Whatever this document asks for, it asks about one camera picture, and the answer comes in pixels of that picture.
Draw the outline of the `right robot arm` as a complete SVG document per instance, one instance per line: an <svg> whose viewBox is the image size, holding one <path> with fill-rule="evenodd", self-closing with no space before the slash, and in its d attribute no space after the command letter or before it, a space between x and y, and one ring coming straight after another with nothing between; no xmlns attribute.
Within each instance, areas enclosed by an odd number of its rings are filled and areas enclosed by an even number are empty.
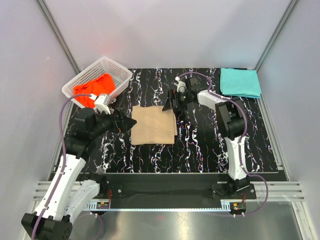
<svg viewBox="0 0 320 240"><path fill-rule="evenodd" d="M224 138L228 154L228 181L212 192L220 197L239 198L250 186L245 160L245 135L248 128L242 101L238 97L228 98L201 87L196 77L175 78L176 89L170 89L162 110L182 112L190 103L198 103L216 113L219 133Z"/></svg>

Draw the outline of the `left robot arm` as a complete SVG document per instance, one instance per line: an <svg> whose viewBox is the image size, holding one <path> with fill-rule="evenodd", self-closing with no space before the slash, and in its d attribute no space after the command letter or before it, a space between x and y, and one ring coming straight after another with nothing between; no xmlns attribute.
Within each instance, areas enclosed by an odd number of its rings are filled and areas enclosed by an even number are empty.
<svg viewBox="0 0 320 240"><path fill-rule="evenodd" d="M62 138L62 156L58 169L43 199L33 213L25 213L21 224L33 240L67 240L73 224L85 206L95 197L108 193L104 175L91 174L71 194L78 175L96 147L96 138L105 134L128 132L137 122L120 110L114 114L82 108L74 118L75 130Z"/></svg>

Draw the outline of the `beige t shirt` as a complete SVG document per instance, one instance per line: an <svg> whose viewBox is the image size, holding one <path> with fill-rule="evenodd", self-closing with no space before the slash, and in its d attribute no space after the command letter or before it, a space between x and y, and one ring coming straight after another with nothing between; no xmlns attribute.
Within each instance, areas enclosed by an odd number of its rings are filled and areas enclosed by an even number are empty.
<svg viewBox="0 0 320 240"><path fill-rule="evenodd" d="M177 136L173 110L163 111L162 106L133 106L131 116L136 124L131 129L132 145L172 145Z"/></svg>

